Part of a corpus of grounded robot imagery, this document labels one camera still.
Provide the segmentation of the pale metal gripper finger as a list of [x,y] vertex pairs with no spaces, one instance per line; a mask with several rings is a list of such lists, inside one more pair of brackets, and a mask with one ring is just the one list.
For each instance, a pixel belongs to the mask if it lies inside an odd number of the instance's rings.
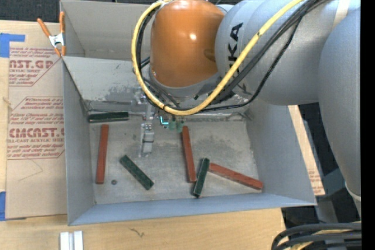
[[144,134],[142,138],[142,155],[148,156],[152,153],[155,132],[151,123],[144,123]]
[[142,157],[143,155],[143,139],[144,139],[144,124],[140,124],[139,126],[139,146],[138,146],[138,156]]

